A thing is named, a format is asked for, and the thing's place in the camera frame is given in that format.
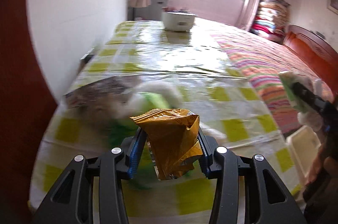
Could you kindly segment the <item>person's right hand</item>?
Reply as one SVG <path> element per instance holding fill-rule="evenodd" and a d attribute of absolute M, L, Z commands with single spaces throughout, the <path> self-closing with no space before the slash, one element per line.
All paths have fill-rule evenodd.
<path fill-rule="evenodd" d="M 325 152 L 326 152 L 326 148 L 325 148 L 325 144 L 323 143 L 318 149 L 318 153 L 309 170 L 308 177 L 307 177 L 307 183 L 306 183 L 307 186 L 316 180 L 321 170 L 326 170 L 327 173 L 332 178 L 337 178 L 338 176 L 337 160 L 334 160 L 330 156 L 326 156 Z"/>

